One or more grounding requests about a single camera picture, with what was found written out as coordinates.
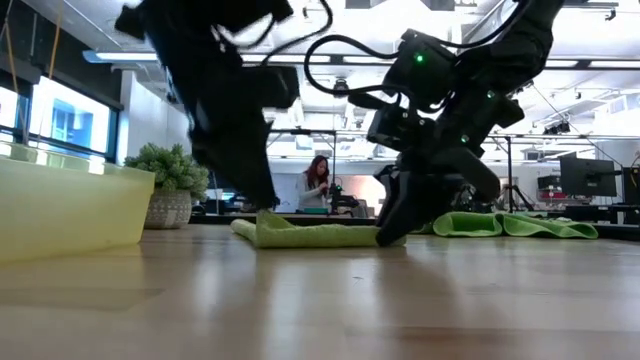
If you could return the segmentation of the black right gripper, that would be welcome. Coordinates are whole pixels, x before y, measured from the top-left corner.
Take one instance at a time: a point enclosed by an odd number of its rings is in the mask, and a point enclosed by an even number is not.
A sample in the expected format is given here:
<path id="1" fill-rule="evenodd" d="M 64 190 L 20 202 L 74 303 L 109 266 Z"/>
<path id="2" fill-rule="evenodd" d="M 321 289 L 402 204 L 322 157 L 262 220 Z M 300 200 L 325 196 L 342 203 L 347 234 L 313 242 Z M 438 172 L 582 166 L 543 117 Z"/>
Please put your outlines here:
<path id="1" fill-rule="evenodd" d="M 395 165 L 374 173 L 385 198 L 377 218 L 377 243 L 391 246 L 425 225 L 450 196 L 448 175 L 459 174 L 487 200 L 500 193 L 500 181 L 482 161 L 482 143 L 496 125 L 524 118 L 517 101 L 496 92 L 459 92 L 436 120 L 420 129 L 417 142 Z"/>

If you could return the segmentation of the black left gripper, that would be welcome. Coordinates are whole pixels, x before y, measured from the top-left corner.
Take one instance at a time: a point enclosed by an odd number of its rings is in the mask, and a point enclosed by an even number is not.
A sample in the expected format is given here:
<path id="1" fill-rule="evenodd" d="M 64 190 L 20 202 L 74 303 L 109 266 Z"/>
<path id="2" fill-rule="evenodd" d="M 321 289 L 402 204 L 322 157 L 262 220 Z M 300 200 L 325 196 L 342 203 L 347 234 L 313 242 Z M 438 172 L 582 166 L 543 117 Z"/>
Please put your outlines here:
<path id="1" fill-rule="evenodd" d="M 258 209 L 278 201 L 266 154 L 271 125 L 235 46 L 209 36 L 174 34 L 164 42 L 164 65 L 193 122 L 192 156 L 225 179 Z"/>

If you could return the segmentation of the yellow translucent plastic basket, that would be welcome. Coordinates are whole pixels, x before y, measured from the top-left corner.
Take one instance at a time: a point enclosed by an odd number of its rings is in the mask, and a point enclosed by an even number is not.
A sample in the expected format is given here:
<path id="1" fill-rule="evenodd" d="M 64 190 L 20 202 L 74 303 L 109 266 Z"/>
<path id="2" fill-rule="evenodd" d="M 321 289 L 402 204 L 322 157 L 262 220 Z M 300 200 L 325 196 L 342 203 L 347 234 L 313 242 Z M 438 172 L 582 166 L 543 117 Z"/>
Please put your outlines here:
<path id="1" fill-rule="evenodd" d="M 83 170 L 0 157 L 0 263 L 139 242 L 155 175 L 80 162 Z"/>

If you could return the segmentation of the person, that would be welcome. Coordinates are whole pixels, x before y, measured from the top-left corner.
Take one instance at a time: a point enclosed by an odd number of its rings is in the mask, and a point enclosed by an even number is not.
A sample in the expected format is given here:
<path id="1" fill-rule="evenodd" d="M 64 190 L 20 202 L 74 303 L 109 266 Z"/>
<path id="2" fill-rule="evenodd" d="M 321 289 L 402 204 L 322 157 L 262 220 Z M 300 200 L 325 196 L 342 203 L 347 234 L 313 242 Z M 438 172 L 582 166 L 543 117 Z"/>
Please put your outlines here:
<path id="1" fill-rule="evenodd" d="M 315 156 L 297 180 L 298 212 L 329 208 L 329 174 L 328 159 Z"/>

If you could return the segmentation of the potted succulent plant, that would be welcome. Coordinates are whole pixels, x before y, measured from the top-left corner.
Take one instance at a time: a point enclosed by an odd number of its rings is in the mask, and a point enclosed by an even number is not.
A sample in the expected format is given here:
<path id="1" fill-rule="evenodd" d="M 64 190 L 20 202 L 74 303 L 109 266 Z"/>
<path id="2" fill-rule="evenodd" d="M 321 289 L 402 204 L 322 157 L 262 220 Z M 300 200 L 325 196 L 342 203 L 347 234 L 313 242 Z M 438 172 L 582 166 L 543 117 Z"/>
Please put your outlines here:
<path id="1" fill-rule="evenodd" d="M 180 144 L 165 148 L 147 143 L 124 164 L 155 175 L 145 229 L 179 229 L 189 223 L 193 204 L 206 199 L 209 172 Z"/>

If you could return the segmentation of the black tripod stand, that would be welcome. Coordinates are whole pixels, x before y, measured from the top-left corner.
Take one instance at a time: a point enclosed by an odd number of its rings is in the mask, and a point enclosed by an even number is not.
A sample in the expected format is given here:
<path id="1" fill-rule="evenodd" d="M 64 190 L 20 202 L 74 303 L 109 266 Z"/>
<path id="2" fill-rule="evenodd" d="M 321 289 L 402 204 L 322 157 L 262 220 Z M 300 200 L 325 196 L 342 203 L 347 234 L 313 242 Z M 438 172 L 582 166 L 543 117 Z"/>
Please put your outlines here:
<path id="1" fill-rule="evenodd" d="M 504 152 L 507 154 L 507 194 L 508 194 L 508 212 L 514 213 L 520 209 L 516 198 L 519 197 L 527 211 L 533 211 L 533 204 L 527 199 L 524 193 L 520 190 L 520 187 L 513 182 L 513 158 L 512 158 L 512 138 L 508 135 L 504 136 L 506 142 L 506 148 Z"/>

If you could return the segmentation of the red storage bins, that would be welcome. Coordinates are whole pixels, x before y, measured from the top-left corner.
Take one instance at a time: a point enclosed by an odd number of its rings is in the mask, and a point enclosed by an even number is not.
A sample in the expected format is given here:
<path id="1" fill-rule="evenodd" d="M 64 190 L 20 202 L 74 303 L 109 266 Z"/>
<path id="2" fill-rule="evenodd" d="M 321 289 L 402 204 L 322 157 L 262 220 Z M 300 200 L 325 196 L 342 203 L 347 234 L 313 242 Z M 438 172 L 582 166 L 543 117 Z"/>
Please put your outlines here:
<path id="1" fill-rule="evenodd" d="M 562 191 L 561 180 L 558 175 L 547 175 L 537 178 L 537 199 L 543 202 L 565 199 Z"/>

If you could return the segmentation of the black overhead light bar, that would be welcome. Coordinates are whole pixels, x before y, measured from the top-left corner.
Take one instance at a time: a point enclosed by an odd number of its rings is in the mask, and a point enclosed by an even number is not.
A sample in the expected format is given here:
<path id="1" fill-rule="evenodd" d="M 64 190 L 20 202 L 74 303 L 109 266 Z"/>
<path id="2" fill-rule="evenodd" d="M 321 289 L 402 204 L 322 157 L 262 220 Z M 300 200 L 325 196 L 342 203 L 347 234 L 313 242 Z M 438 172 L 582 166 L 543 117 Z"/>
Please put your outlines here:
<path id="1" fill-rule="evenodd" d="M 269 63 L 279 63 L 288 65 L 303 65 L 305 56 L 302 54 L 274 55 L 269 59 Z M 394 59 L 381 59 L 372 56 L 343 56 L 343 55 L 312 55 L 310 64 L 331 65 L 331 66 L 390 66 Z M 640 59 L 549 59 L 546 61 L 545 70 L 568 70 L 568 71 L 640 71 Z"/>

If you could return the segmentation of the long ceiling lamp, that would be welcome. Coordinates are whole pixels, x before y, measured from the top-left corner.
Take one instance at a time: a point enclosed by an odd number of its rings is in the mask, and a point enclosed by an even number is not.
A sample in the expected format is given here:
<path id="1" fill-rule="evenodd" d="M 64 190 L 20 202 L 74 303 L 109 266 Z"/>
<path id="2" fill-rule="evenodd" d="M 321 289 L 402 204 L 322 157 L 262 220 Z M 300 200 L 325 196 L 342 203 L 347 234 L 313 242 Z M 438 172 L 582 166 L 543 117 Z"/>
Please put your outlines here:
<path id="1" fill-rule="evenodd" d="M 84 50 L 82 55 L 87 62 L 95 64 L 146 63 L 158 60 L 155 53 L 149 52 L 98 52 Z"/>

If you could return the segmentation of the large black monitor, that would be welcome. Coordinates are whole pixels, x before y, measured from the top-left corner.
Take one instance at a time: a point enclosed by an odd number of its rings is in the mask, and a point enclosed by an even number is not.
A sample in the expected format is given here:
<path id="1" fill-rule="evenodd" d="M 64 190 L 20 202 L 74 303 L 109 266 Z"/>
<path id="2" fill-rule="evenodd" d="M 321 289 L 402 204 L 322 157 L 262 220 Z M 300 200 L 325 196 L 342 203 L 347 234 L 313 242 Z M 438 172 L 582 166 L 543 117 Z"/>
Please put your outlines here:
<path id="1" fill-rule="evenodd" d="M 560 171 L 561 188 L 567 195 L 617 196 L 613 161 L 562 157 Z"/>

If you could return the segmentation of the bright office window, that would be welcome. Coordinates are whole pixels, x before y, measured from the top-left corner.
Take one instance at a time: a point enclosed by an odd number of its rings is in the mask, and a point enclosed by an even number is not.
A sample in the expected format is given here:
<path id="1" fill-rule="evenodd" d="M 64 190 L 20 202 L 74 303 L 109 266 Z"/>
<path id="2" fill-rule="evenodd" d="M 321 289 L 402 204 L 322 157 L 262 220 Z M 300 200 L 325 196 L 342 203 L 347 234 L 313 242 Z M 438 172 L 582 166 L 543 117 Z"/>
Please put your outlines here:
<path id="1" fill-rule="evenodd" d="M 55 80 L 0 73 L 0 140 L 76 156 L 112 157 L 117 112 Z"/>

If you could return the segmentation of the black background stand frame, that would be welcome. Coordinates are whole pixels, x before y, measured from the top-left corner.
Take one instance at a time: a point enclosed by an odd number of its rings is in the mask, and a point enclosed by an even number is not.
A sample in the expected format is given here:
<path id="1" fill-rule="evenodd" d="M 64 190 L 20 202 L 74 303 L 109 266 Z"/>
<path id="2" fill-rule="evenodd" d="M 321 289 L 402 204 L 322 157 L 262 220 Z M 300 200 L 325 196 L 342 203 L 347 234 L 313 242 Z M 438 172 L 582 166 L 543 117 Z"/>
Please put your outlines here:
<path id="1" fill-rule="evenodd" d="M 275 141 L 277 141 L 282 134 L 288 134 L 288 135 L 292 135 L 292 136 L 296 136 L 296 135 L 305 135 L 305 136 L 312 136 L 312 135 L 319 135 L 319 136 L 324 136 L 324 135 L 328 135 L 328 136 L 332 136 L 333 137 L 333 142 L 330 143 L 328 141 L 325 141 L 330 148 L 333 150 L 333 155 L 332 155 L 332 174 L 335 175 L 336 174 L 336 161 L 337 161 L 337 157 L 336 157 L 336 146 L 337 146 L 337 139 L 338 139 L 338 132 L 336 130 L 320 130 L 320 129 L 302 129 L 302 128 L 292 128 L 292 129 L 271 129 L 269 130 L 270 134 L 276 134 L 276 138 L 274 139 L 273 142 L 269 143 L 269 145 L 267 147 L 269 147 L 272 143 L 274 143 Z"/>

